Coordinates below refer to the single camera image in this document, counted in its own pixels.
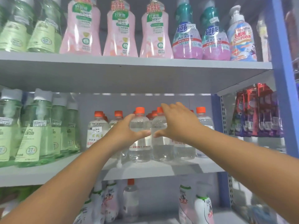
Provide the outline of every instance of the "pink bottle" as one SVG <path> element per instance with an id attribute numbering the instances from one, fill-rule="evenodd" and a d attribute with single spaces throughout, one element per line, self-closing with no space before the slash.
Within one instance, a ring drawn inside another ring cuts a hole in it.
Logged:
<path id="1" fill-rule="evenodd" d="M 135 42 L 135 16 L 125 0 L 111 2 L 107 14 L 108 35 L 103 56 L 138 57 Z"/>
<path id="2" fill-rule="evenodd" d="M 150 0 L 142 16 L 143 39 L 140 57 L 170 58 L 173 53 L 168 36 L 168 14 L 158 0 Z"/>
<path id="3" fill-rule="evenodd" d="M 101 56 L 99 38 L 101 13 L 96 0 L 72 0 L 68 5 L 68 26 L 59 53 Z"/>

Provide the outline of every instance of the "white shelf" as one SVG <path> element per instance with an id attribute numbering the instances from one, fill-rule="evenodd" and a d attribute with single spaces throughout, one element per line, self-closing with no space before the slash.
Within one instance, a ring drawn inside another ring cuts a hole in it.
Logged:
<path id="1" fill-rule="evenodd" d="M 229 209 L 213 209 L 213 218 L 215 224 L 248 224 L 236 213 Z M 115 224 L 127 224 L 123 220 L 115 220 Z M 151 215 L 140 217 L 136 224 L 180 224 L 178 214 Z"/>
<path id="2" fill-rule="evenodd" d="M 17 52 L 0 52 L 0 68 L 3 86 L 74 93 L 214 94 L 272 72 L 264 62 Z"/>
<path id="3" fill-rule="evenodd" d="M 44 184 L 65 168 L 80 154 L 43 166 L 0 168 L 0 187 Z M 172 161 L 167 163 L 151 160 L 146 163 L 126 162 L 116 168 L 116 159 L 109 159 L 100 173 L 103 180 L 174 176 L 191 173 L 211 173 L 224 171 L 211 159 L 195 158 L 191 161 Z"/>

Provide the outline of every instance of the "blue logo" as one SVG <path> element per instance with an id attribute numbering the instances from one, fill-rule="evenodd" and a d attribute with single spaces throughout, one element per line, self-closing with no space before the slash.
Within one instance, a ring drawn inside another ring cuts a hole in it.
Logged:
<path id="1" fill-rule="evenodd" d="M 209 26 L 206 29 L 205 35 L 207 35 L 207 36 L 213 36 L 214 34 L 216 34 L 218 32 L 219 32 L 219 27 L 218 26 Z"/>
<path id="2" fill-rule="evenodd" d="M 185 33 L 187 31 L 187 25 L 191 24 L 190 22 L 181 22 L 176 30 L 177 33 Z"/>

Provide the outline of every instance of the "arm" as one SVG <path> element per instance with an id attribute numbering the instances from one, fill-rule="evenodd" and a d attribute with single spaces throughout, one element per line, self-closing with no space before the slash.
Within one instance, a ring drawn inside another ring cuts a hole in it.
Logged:
<path id="1" fill-rule="evenodd" d="M 129 123 L 134 116 L 119 121 L 102 139 L 6 215 L 0 224 L 72 224 L 112 154 L 150 135 L 150 131 L 130 130 Z"/>
<path id="2" fill-rule="evenodd" d="M 189 144 L 210 157 L 291 224 L 298 223 L 299 160 L 203 126 L 181 103 L 162 104 L 165 136 Z"/>

